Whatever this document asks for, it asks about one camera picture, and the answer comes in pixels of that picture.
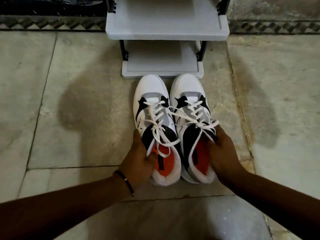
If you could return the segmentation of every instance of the sneaker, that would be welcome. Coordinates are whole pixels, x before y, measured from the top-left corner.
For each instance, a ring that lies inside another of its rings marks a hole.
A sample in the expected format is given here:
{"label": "sneaker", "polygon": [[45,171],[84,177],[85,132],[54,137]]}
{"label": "sneaker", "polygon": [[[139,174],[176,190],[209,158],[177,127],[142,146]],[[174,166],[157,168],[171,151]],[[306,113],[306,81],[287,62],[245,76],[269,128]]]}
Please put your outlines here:
{"label": "sneaker", "polygon": [[211,183],[215,173],[209,163],[209,152],[202,135],[217,141],[215,126],[210,116],[208,101],[199,80],[190,74],[178,76],[171,88],[172,115],[181,140],[181,176],[190,183]]}
{"label": "sneaker", "polygon": [[147,156],[151,152],[158,155],[150,180],[159,186],[171,185],[181,175],[180,139],[169,107],[169,93],[161,78],[151,74],[142,77],[134,94],[133,114]]}

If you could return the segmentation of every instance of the floor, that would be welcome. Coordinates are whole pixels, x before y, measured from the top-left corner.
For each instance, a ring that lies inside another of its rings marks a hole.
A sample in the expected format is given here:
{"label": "floor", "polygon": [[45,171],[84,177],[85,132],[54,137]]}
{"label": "floor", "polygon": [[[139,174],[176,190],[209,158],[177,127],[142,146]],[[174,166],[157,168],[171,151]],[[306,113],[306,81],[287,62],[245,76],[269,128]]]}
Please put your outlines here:
{"label": "floor", "polygon": [[[107,177],[138,80],[104,33],[0,32],[0,202]],[[210,42],[201,80],[242,165],[320,198],[320,36]],[[170,89],[172,80],[165,80]],[[58,239],[298,239],[218,181],[146,185]]]}

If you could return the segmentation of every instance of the shoe insole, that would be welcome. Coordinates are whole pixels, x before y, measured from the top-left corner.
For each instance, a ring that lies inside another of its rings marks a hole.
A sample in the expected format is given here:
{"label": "shoe insole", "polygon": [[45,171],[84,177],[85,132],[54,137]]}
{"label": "shoe insole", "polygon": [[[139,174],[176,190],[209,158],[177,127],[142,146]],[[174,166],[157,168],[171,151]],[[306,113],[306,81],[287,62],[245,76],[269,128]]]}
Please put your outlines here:
{"label": "shoe insole", "polygon": [[209,151],[205,140],[199,140],[192,153],[192,161],[196,169],[203,175],[207,175],[209,167]]}
{"label": "shoe insole", "polygon": [[[159,145],[159,151],[162,152],[163,154],[168,154],[169,153],[169,148],[165,147],[163,145]],[[151,152],[155,152],[158,156],[158,161],[155,164],[155,170],[157,170],[160,175],[167,177],[172,169],[174,168],[174,154],[173,151],[171,150],[171,153],[168,157],[162,157],[159,155],[157,146],[154,145],[152,147]]]}

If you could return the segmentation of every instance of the shoe rack shelf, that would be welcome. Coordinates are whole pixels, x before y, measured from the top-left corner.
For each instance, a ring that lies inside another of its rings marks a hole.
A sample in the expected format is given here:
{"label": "shoe rack shelf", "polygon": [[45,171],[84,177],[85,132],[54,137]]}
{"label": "shoe rack shelf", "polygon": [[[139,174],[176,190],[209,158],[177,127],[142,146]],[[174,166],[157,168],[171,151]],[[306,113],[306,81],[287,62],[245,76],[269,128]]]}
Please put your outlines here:
{"label": "shoe rack shelf", "polygon": [[229,35],[230,0],[106,0],[106,33],[119,40],[122,76],[204,75],[207,41]]}

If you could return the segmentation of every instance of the shoelace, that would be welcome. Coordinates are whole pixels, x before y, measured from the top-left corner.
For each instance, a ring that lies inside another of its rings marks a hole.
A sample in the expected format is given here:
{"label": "shoelace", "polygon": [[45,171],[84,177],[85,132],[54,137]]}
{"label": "shoelace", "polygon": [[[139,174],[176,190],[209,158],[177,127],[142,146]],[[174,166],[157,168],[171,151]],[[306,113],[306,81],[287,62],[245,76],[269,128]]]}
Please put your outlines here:
{"label": "shoelace", "polygon": [[189,121],[189,122],[187,122],[187,123],[185,123],[183,125],[195,124],[196,128],[200,128],[201,129],[200,133],[204,132],[209,138],[210,138],[210,136],[208,135],[208,133],[205,130],[213,129],[214,130],[214,134],[216,134],[216,129],[214,127],[216,127],[219,124],[218,120],[214,121],[214,123],[212,123],[210,125],[206,125],[205,123],[203,123],[205,119],[202,119],[202,120],[199,121],[199,119],[202,117],[202,115],[204,113],[204,112],[201,112],[203,110],[203,107],[199,106],[199,105],[202,104],[202,101],[190,102],[188,100],[185,100],[185,102],[189,104],[189,106],[187,106],[187,109],[191,110],[190,115],[194,116],[195,118],[191,118],[190,116],[188,116],[182,109],[178,109],[178,108],[175,108],[175,107],[172,107],[172,106],[170,106],[170,108],[177,109],[180,112],[182,112],[183,114],[174,113],[172,111],[170,111],[169,113],[174,115],[174,116],[178,116],[178,117],[184,118],[187,121]]}
{"label": "shoelace", "polygon": [[[180,142],[180,139],[170,142],[170,140],[166,137],[164,133],[165,129],[162,127],[163,120],[159,121],[159,119],[164,115],[164,112],[162,111],[163,109],[165,109],[166,113],[171,112],[170,109],[162,106],[162,104],[164,103],[165,101],[160,101],[159,103],[144,102],[144,104],[148,105],[148,111],[151,117],[151,120],[144,120],[144,121],[147,121],[153,124],[152,134],[154,139],[156,140],[157,151],[159,155],[161,155],[162,157],[168,157],[171,153],[170,147],[178,144]],[[168,147],[169,154],[163,154],[159,150],[159,144],[164,147]]]}

